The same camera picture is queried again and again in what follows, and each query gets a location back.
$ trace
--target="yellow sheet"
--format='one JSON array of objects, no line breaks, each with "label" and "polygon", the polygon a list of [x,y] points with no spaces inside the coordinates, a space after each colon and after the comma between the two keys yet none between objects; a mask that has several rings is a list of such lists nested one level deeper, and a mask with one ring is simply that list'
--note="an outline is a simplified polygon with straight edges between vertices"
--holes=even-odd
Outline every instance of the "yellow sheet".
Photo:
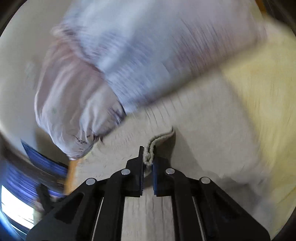
[{"label": "yellow sheet", "polygon": [[227,62],[222,71],[247,108],[271,170],[274,237],[296,206],[296,38],[287,27],[266,21],[267,42]]}]

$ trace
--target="beige towel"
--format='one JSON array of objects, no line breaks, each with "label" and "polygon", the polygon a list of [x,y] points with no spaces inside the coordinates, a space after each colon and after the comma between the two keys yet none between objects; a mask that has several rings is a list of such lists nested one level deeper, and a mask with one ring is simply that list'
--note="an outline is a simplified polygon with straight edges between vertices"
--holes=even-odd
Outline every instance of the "beige towel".
[{"label": "beige towel", "polygon": [[[271,206],[264,199],[268,174],[260,162],[258,142],[244,109],[218,71],[128,117],[79,164],[76,184],[88,177],[110,177],[138,154],[140,145],[147,150],[144,161],[149,161],[151,140],[170,136],[172,126],[176,135],[157,152],[188,177],[209,176],[268,229],[272,220]],[[149,176],[143,197],[126,199],[122,240],[174,240],[170,198],[153,195]]]}]

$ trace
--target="white fabric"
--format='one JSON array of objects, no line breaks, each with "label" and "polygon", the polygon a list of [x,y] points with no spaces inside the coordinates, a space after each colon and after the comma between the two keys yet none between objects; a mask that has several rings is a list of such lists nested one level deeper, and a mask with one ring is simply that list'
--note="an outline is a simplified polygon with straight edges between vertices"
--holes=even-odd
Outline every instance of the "white fabric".
[{"label": "white fabric", "polygon": [[[148,152],[155,137],[169,136],[157,153],[190,178],[210,177],[267,230],[273,206],[265,197],[268,170],[260,160],[252,125],[231,87],[219,72],[211,72],[155,104],[129,116],[121,126],[94,145],[76,168],[75,185],[89,177],[109,178],[136,157],[139,146]],[[174,240],[169,197],[153,195],[150,176],[143,196],[126,198],[122,240]]]},{"label": "white fabric", "polygon": [[101,70],[126,112],[258,40],[246,0],[78,0],[54,34]]},{"label": "white fabric", "polygon": [[62,40],[51,45],[44,59],[35,114],[38,125],[71,159],[82,157],[125,116],[103,74]]}]

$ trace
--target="wooden surface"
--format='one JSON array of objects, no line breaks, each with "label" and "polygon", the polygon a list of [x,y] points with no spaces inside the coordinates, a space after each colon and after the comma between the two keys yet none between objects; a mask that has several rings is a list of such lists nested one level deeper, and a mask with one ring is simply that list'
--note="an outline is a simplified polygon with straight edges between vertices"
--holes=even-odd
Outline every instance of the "wooden surface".
[{"label": "wooden surface", "polygon": [[[263,5],[262,0],[256,0],[256,3],[260,9],[261,12],[266,12],[266,9]],[[66,195],[69,195],[76,187],[74,186],[74,178],[75,178],[75,170],[76,166],[79,163],[80,160],[77,161],[70,161],[69,167],[68,167],[68,175],[65,182],[65,191],[64,193]]]}]

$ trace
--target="yellow fabric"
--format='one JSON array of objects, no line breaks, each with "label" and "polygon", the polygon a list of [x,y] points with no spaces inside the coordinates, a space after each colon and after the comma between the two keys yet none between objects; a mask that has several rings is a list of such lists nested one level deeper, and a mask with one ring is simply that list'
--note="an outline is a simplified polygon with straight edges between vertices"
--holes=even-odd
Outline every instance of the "yellow fabric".
[{"label": "yellow fabric", "polygon": [[227,62],[222,71],[248,110],[271,170],[274,237],[296,206],[296,38],[268,21],[267,42]]}]

